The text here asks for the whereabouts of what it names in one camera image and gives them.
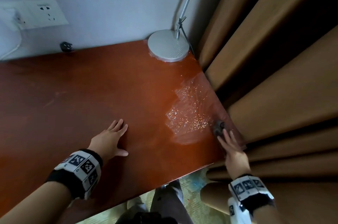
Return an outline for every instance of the pants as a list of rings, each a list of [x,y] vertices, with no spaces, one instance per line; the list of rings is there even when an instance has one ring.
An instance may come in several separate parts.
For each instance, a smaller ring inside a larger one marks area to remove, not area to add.
[[[122,224],[127,220],[133,219],[138,212],[147,212],[144,203],[132,206],[121,215],[116,224]],[[180,224],[193,224],[183,205],[183,193],[179,180],[174,180],[166,187],[160,187],[155,190],[150,212],[157,212],[162,217],[172,217]]]

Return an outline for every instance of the hand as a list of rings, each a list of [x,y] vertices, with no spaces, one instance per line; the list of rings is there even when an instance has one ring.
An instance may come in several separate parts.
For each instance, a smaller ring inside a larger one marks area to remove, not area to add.
[[[109,159],[115,156],[128,155],[127,151],[117,148],[117,143],[119,142],[120,137],[128,129],[127,124],[125,124],[123,128],[120,129],[122,124],[122,119],[120,119],[119,122],[114,120],[108,129],[92,138],[88,149],[98,153],[103,162],[107,162]]]
[[[230,131],[229,137],[227,131],[224,129],[223,134],[226,141],[222,140],[220,136],[217,138],[222,147],[226,150],[226,169],[231,179],[237,179],[239,176],[246,173],[250,174],[251,169],[248,157],[235,140],[234,133]]]

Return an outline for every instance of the lamp base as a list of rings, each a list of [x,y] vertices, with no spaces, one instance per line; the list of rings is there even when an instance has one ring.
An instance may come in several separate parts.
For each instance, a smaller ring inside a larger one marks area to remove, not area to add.
[[[184,59],[189,51],[189,43],[184,36],[176,39],[175,33],[173,30],[160,30],[150,35],[148,39],[150,53],[165,62]]]

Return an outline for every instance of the reddish-brown desk surface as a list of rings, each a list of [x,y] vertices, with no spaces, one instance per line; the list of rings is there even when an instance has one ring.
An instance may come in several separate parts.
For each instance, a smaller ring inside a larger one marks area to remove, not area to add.
[[[0,216],[119,118],[129,124],[120,140],[129,156],[104,166],[92,198],[76,201],[60,223],[222,159],[211,120],[233,124],[191,54],[165,63],[150,56],[145,41],[1,63]]]

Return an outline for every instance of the wristband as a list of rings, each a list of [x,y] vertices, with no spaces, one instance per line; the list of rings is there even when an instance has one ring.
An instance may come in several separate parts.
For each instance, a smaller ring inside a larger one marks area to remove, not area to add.
[[[273,195],[258,177],[251,175],[239,177],[229,184],[229,190],[239,208],[247,209],[251,215],[262,206],[274,206]]]
[[[88,199],[101,177],[101,157],[92,150],[81,149],[58,164],[47,180],[69,188],[72,197]]]

